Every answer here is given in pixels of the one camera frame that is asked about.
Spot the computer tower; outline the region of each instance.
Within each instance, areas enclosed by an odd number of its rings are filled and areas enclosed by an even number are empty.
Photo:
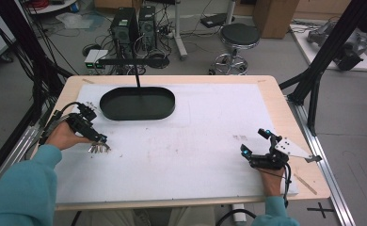
[[[140,48],[139,28],[134,8],[118,8],[110,25],[111,35],[115,43],[119,44],[120,53],[126,58],[136,57]]]
[[[156,8],[142,6],[139,11],[139,31],[143,35],[142,50],[157,49]]]

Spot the black stool seat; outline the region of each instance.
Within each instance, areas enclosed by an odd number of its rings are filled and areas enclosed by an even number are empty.
[[[252,45],[260,40],[257,29],[245,24],[228,24],[220,34],[226,42],[235,45]]]

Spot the chair base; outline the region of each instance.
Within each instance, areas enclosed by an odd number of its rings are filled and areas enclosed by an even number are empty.
[[[215,69],[228,74],[243,75],[246,74],[248,64],[245,59],[236,54],[223,54],[218,56],[214,61]]]

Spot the black oval tray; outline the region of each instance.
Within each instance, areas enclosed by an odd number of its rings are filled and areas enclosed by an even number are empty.
[[[159,87],[116,88],[102,96],[100,107],[112,121],[161,120],[174,111],[175,96]]]

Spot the human hand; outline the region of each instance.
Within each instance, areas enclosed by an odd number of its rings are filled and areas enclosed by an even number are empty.
[[[62,151],[77,143],[92,143],[92,141],[86,137],[77,136],[70,126],[63,121],[52,131],[45,143],[52,144]]]
[[[263,193],[265,196],[280,196],[280,183],[283,177],[284,168],[257,169],[263,180]]]

